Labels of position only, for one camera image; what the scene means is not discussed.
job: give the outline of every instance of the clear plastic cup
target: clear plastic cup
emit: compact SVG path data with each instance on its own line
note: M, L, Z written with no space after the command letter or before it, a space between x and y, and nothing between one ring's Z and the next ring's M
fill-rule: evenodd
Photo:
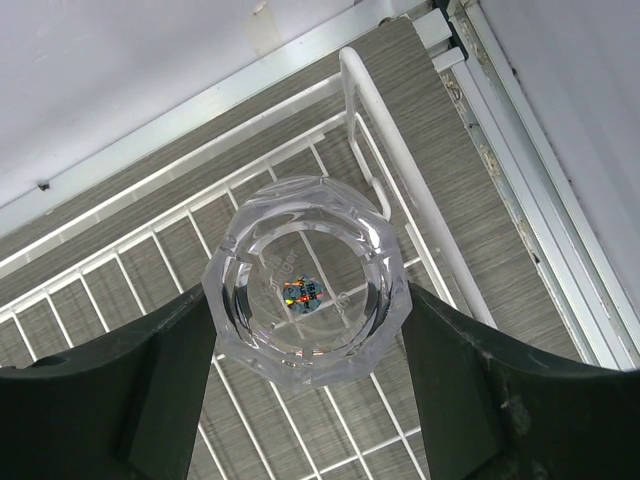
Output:
M395 230L325 177L256 192L202 284L222 353L292 389L369 374L411 311Z

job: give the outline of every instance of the white wall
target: white wall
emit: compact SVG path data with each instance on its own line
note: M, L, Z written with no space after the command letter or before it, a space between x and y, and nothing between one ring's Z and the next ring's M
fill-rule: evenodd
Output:
M480 4L640 311L640 2Z
M354 2L261 3L1 1L0 206Z

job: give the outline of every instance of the transparent octagonal object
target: transparent octagonal object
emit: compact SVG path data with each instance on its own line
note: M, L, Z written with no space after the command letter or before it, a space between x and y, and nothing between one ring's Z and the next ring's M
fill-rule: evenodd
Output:
M202 284L222 353L291 389L372 372L412 306L393 227L325 177L249 198Z

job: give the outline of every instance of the wooden floor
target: wooden floor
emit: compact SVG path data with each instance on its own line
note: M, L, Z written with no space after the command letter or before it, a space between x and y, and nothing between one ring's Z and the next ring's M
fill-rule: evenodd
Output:
M399 19L384 24L354 42L353 46L363 57L387 102L500 330L538 348L577 359L567 331L411 23L407 19ZM6 237L0 241L0 257L18 250L150 172L337 71L337 56L334 54L270 87L60 207L48 217ZM336 96L310 110L296 113L1 280L0 305L231 173L239 165L254 160L337 113L342 104L342 99ZM376 202L345 140L344 130L336 129L329 132L316 148L330 175L365 192ZM287 160L275 170L278 176L320 174L310 150ZM269 181L267 174L256 177L235 189L234 196L241 202ZM396 205L392 206L392 223L399 232L404 259L412 260L417 253L404 231L402 215ZM210 247L217 245L233 212L233 205L227 197L195 212L195 220ZM428 245L435 246L429 232L422 230ZM179 221L160 232L158 237L182 286L187 288L198 282L207 257L189 222ZM152 240L128 250L122 255L122 260L146 311L158 308L177 295L175 283ZM465 310L447 274L446 265L441 258L436 257L436 260L455 293L454 299ZM408 276L411 281L432 288L420 264L409 267ZM115 261L89 273L87 283L109 327L115 328L141 315ZM104 332L79 282L58 291L52 300L75 345ZM34 305L19 314L19 319L39 357L68 348L48 303ZM0 364L22 367L29 363L31 359L15 325L0 325ZM295 480L312 473L309 461L269 384L227 360L221 362L221 371L237 395L275 477ZM418 426L401 338L396 339L376 369L376 375L402 430ZM338 385L331 392L360 451L398 435L371 379ZM282 391L282 396L318 469L355 455L354 446L324 391L297 395ZM211 369L209 377L202 425L228 478L268 478L215 368ZM426 471L420 435L411 435L409 444ZM399 441L366 456L365 461L374 478L418 478L405 446ZM189 478L222 478L200 437L196 441ZM322 478L367 477L356 460L323 474Z

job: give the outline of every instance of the white wire rack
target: white wire rack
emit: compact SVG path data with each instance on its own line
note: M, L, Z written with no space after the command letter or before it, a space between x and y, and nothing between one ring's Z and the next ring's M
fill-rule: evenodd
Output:
M329 77L328 79L318 83L317 85L301 92L298 95L291 97L290 99L276 105L275 107L265 111L261 115L245 122L244 124L232 129L224 135L212 140L206 145L195 150L191 154L183 157L174 164L159 170L155 174L146 178L144 181L139 182L133 187L125 190L121 194L113 197L109 202L105 202L96 209L92 209L87 214L84 214L77 219L73 220L71 227L76 228L82 225L84 222L89 224L95 224L99 221L101 215L104 217L103 212L108 209L117 210L121 208L126 202L130 202L132 199L138 198L138 193L144 189L155 189L162 186L177 175L183 174L192 170L198 165L203 164L206 161L210 161L216 155L238 145L240 142L246 140L252 135L256 135L270 126L275 125L279 121L291 116L293 113L299 111L302 108L308 107L314 103L317 103L334 93L338 93L341 89L345 93L345 105L346 108L343 112L334 115L326 121L316 125L307 132L298 135L297 137L283 143L279 147L272 151L260 156L247 165L239 168L235 172L221 180L215 182L213 185L205 188L199 193L193 195L189 199L179 203L173 208L167 210L163 214L159 215L155 219L145 223L144 225L136 228L134 231L120 238L116 242L108 245L105 248L95 252L91 256L87 257L83 261L73 265L66 269L64 272L51 278L44 284L37 288L25 293L19 298L11 301L10 303L0 307L0 324L4 322L14 322L15 326L29 352L32 360L37 360L36 352L32 347L32 343L28 338L28 335L23 328L20 320L21 313L35 304L42 302L43 300L51 309L55 322L59 327L62 336L68 347L73 347L72 338L67 330L65 319L60 315L56 304L52 298L59 290L69 286L71 283L79 282L82 289L86 293L91 307L95 311L97 318L105 332L109 331L109 326L105 319L105 315L102 312L96 297L91 291L89 282L87 281L87 275L93 270L106 264L107 262L115 261L128 290L131 292L133 299L141 314L147 313L147 308L142 301L141 294L132 281L130 272L128 272L125 262L121 256L128 250L132 249L136 245L151 239L160 254L162 263L166 267L171 277L173 284L178 292L182 293L188 286L183 285L180 281L179 275L176 272L176 265L173 265L170 256L165 251L162 242L159 240L158 235L176 222L187 219L188 224L195 232L198 241L206 253L208 258L211 257L211 246L207 243L205 235L203 234L201 227L199 226L194 216L198 210L209 205L211 202L226 197L235 209L238 208L238 201L234 196L234 190L256 178L257 176L268 173L272 180L276 180L277 176L274 170L278 164L285 162L292 156L310 150L315 158L318 167L324 175L328 175L327 168L316 148L316 144L324 138L324 135L338 127L347 129L349 145L353 151L356 162L362 171L362 174L367 183L375 190L382 207L383 215L389 218L391 215L391 202L385 194L385 189L380 179L373 176L371 168L369 167L364 154L357 141L356 132L359 131L367 144L368 149L371 151L375 162L377 163L384 181L393 194L395 204L397 204L402 211L406 220L405 229L409 234L409 238L413 243L413 246L418 253L416 258L410 259L405 263L405 267L409 268L416 264L422 264L425 268L431 282L433 283L437 293L445 301L455 306L453 296L447 287L447 284L443 281L443 277L438 270L436 262L425 243L424 238L418 230L416 219L413 217L411 209L408 205L407 199L405 199L401 193L400 187L397 185L394 176L392 175L391 168L395 168L400 178L404 183L404 187L409 193L410 201L417 207L418 211L422 215L422 220L433 232L439 247L441 248L443 257L445 258L448 266L450 267L453 276L460 288L461 293L464 296L473 315L495 327L495 323L491 318L491 314L479 292L475 281L473 280L469 269L464 262L462 255L453 240L453 237L438 210L433 197L431 196L418 168L407 149L395 123L393 122L380 94L376 90L369 74L367 73L360 58L352 49L344 49L340 55L341 72ZM358 94L374 128L381 139L381 142L387 151L389 157L392 160L393 165L387 165L382 153L380 152L374 136L367 127L362 115L356 111L356 93ZM39 243L36 242L34 247L36 250L39 245L44 245L47 242L59 241L60 232L56 232L55 235L44 238ZM225 362L224 356L214 356L212 359L212 365L230 398L233 407L238 415L238 418L246 430L246 433L260 458L260 461L266 472L266 476L275 480L276 474L274 468L272 468L269 456L264 450L264 445L258 440L258 435L252 427L251 421L247 416L241 402L238 400L236 392L234 391L227 374L225 374L222 368L222 362ZM416 457L414 449L409 443L411 436L420 432L419 427L410 429L403 429L401 422L399 421L396 412L394 411L392 404L388 397L388 392L385 392L381 382L378 380L376 374L371 374L370 379L373 386L379 396L381 402L384 405L384 409L389 415L389 418L393 424L393 428L396 432L395 436L388 438L387 440L379 443L370 448L363 449L356 440L352 428L349 425L348 419L342 412L342 408L338 401L334 397L330 388L324 388L324 394L326 399L331 405L333 412L339 420L339 424L343 429L348 442L355 452L353 455L341 459L329 466L320 468L318 463L314 460L314 452L312 448L305 442L303 435L300 432L299 425L294 421L294 417L291 414L289 406L283 399L283 396L279 388L270 383L270 389L277 401L277 404L282 409L282 412L287 420L287 423L296 441L304 453L304 457L309 464L311 474L303 477L303 480L310 479L322 479L324 475L332 472L344 465L351 462L355 462L360 465L364 472L365 478L372 480L374 474L369 467L369 458L375 452L387 448L395 443L401 444L406 451L408 458L413 465L417 478L426 479L428 473L423 471L420 461ZM212 439L208 437L205 428L202 424L198 425L198 434L201 437L208 453L215 466L218 469L219 476L223 479L234 478L230 472L224 466L224 462L221 461L221 452L216 451L213 446Z

